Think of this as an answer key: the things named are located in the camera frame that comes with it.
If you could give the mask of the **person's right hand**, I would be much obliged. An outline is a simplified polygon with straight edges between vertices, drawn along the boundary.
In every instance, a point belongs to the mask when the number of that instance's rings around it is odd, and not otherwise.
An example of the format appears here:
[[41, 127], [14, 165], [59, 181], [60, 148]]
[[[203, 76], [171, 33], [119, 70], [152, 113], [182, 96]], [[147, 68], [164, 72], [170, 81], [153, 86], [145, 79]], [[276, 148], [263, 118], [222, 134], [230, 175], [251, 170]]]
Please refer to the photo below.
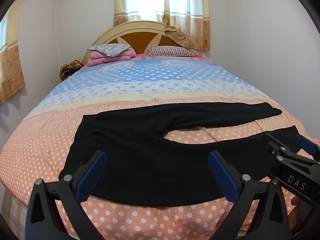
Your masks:
[[294, 208], [288, 215], [288, 220], [290, 225], [296, 224], [297, 222], [297, 214], [298, 214], [300, 203], [301, 203], [301, 199], [297, 196], [291, 199], [291, 205], [293, 205]]

